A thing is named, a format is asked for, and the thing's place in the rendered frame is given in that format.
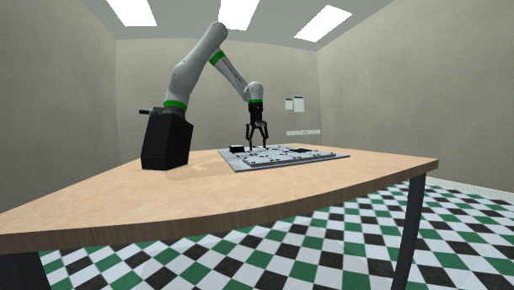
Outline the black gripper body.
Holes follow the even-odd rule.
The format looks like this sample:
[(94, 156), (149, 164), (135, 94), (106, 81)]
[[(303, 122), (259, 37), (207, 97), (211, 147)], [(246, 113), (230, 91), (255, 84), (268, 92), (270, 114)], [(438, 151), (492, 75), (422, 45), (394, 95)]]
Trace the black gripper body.
[[(250, 125), (254, 127), (255, 120), (262, 120), (262, 112), (256, 111), (256, 112), (250, 112)], [(259, 129), (259, 126), (256, 126), (255, 129)]]

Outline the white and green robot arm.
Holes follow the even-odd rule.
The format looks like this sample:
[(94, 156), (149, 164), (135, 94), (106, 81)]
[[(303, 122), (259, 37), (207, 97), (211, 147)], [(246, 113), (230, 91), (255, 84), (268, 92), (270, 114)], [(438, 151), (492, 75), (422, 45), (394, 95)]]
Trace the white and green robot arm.
[(174, 68), (163, 107), (139, 110), (139, 114), (152, 116), (174, 112), (185, 120), (190, 94), (207, 61), (234, 86), (244, 101), (249, 102), (249, 112), (263, 111), (263, 86), (258, 82), (248, 85), (218, 46), (227, 36), (228, 28), (224, 23), (210, 24), (194, 49)]

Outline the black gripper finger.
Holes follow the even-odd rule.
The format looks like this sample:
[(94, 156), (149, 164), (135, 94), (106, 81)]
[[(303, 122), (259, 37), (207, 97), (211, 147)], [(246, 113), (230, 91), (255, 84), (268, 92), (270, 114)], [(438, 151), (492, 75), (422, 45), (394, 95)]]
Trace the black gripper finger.
[[(249, 142), (249, 151), (252, 151), (252, 140), (251, 139), (252, 139), (256, 125), (254, 124), (254, 127), (252, 127), (252, 129), (251, 129), (251, 133), (250, 133), (251, 136), (249, 135), (249, 127), (250, 127), (250, 123), (246, 124), (246, 139)], [(248, 128), (248, 130), (247, 130), (247, 128)], [(250, 144), (251, 144), (251, 147), (250, 147)]]
[(262, 130), (262, 127), (260, 126), (260, 128), (259, 128), (260, 133), (261, 133), (261, 135), (263, 137), (263, 148), (265, 148), (265, 141), (267, 141), (267, 138), (269, 137), (268, 136), (268, 131), (267, 131), (267, 123), (264, 124), (264, 129), (265, 129), (265, 134), (264, 134), (264, 132)]

